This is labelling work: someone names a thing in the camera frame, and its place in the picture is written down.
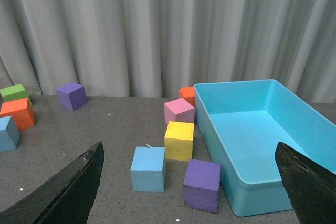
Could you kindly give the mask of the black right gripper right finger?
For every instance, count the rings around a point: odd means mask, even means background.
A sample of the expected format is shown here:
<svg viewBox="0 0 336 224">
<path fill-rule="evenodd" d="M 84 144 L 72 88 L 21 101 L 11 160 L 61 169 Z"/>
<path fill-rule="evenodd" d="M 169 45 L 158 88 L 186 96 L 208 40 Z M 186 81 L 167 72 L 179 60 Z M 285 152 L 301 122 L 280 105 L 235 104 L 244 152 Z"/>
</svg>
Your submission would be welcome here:
<svg viewBox="0 0 336 224">
<path fill-rule="evenodd" d="M 275 160 L 300 223 L 335 223 L 335 174 L 279 142 Z"/>
</svg>

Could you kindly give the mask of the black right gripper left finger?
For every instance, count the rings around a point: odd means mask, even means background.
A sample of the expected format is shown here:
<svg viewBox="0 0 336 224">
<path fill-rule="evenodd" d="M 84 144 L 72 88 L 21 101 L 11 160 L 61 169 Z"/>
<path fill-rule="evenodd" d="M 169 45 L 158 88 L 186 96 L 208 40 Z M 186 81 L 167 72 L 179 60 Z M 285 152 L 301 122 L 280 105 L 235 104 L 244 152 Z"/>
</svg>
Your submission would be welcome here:
<svg viewBox="0 0 336 224">
<path fill-rule="evenodd" d="M 86 223 L 103 163 L 103 144 L 97 142 L 31 194 L 1 212 L 1 223 Z"/>
</svg>

